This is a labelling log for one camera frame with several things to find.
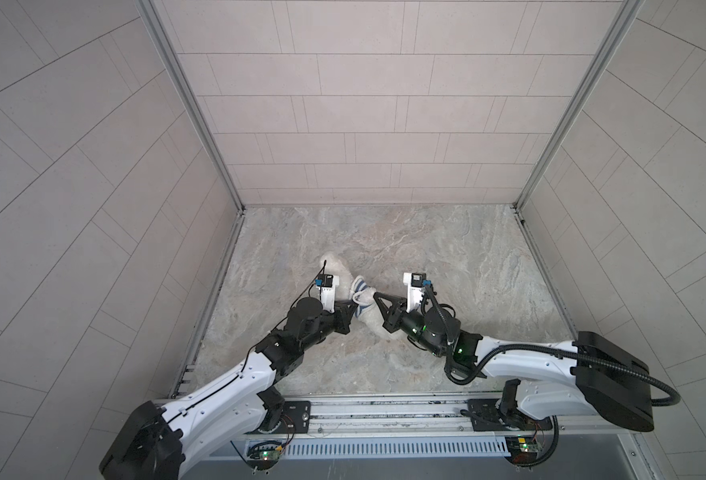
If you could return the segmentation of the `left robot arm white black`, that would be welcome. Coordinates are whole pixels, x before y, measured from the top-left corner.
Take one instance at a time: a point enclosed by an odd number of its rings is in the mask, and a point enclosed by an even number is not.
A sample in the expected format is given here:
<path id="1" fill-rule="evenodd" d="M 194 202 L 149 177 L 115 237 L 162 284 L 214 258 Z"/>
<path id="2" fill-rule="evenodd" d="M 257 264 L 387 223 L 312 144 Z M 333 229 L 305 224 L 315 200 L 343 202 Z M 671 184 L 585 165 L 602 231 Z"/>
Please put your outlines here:
<path id="1" fill-rule="evenodd" d="M 251 347 L 243 361 L 193 393 L 163 405 L 147 401 L 128 417 L 99 464 L 105 479 L 180 479 L 218 448 L 243 434 L 271 430 L 284 398 L 275 385 L 301 365 L 310 347 L 332 333 L 346 335 L 358 306 L 331 309 L 304 297 L 285 324 Z"/>

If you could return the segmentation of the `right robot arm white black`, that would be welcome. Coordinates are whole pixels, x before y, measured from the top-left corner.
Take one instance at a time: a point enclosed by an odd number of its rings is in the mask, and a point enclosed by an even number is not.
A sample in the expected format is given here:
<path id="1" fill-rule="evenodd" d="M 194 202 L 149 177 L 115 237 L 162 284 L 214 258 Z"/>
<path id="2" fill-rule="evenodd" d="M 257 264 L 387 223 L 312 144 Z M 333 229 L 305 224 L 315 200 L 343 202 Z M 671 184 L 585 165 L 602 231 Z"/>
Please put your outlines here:
<path id="1" fill-rule="evenodd" d="M 425 299 L 373 297 L 384 328 L 402 331 L 417 347 L 443 359 L 444 373 L 458 386 L 477 379 L 506 381 L 497 404 L 500 417 L 515 426 L 526 420 L 598 415 L 627 430 L 650 432 L 652 396 L 661 386 L 642 360 L 590 331 L 574 341 L 525 343 L 496 339 L 462 329 L 447 304 Z"/>

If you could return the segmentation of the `blue white striped knit sweater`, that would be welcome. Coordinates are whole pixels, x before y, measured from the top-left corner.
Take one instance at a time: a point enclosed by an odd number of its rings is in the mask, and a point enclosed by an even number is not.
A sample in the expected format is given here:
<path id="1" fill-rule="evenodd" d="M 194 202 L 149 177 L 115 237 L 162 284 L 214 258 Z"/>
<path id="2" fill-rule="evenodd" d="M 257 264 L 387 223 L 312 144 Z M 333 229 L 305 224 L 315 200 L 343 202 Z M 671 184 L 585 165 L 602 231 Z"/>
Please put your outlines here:
<path id="1" fill-rule="evenodd" d="M 367 283 L 362 275 L 358 275 L 351 285 L 351 300 L 357 305 L 354 316 L 360 318 L 366 310 L 376 305 L 374 295 L 377 289 Z"/>

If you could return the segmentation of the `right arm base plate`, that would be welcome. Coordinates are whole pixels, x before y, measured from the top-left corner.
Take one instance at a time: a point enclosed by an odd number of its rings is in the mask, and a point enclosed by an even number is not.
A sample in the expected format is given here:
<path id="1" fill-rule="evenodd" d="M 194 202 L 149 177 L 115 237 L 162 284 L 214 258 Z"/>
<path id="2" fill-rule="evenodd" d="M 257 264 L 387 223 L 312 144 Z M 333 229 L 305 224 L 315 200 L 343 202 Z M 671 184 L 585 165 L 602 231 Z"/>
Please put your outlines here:
<path id="1" fill-rule="evenodd" d="M 516 407 L 502 410 L 500 405 L 500 400 L 470 399 L 467 406 L 460 410 L 460 414 L 471 421 L 472 428 L 476 432 L 535 432 L 553 429 L 550 418 L 534 420 L 521 413 Z"/>

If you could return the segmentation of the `white plush teddy bear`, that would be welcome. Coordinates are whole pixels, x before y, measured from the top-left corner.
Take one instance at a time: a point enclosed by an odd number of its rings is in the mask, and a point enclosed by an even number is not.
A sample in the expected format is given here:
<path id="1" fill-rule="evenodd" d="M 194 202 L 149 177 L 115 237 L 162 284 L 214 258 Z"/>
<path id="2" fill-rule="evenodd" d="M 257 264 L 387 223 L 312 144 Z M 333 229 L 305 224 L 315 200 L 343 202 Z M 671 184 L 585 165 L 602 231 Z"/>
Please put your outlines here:
<path id="1" fill-rule="evenodd" d="M 345 265 L 343 260 L 333 252 L 325 253 L 320 259 L 321 265 L 326 265 L 326 272 L 335 275 L 339 278 L 339 285 L 336 287 L 336 298 L 338 300 L 351 300 L 351 285 L 354 277 L 350 269 Z M 359 322 L 365 324 L 375 335 L 384 340 L 405 340 L 406 335 L 403 332 L 388 333 L 383 328 L 383 317 L 377 305 L 370 307 L 360 317 L 356 318 Z"/>

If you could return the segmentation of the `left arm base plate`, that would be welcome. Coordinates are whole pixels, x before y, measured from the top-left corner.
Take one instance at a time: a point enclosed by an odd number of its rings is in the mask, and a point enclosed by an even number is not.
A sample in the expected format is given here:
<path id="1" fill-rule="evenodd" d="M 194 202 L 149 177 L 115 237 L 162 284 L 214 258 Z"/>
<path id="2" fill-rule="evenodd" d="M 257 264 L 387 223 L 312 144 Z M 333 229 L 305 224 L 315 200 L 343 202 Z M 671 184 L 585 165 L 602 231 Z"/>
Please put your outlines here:
<path id="1" fill-rule="evenodd" d="M 256 429 L 259 434 L 306 434 L 309 431 L 312 403 L 287 401 L 267 409 L 266 417 Z"/>

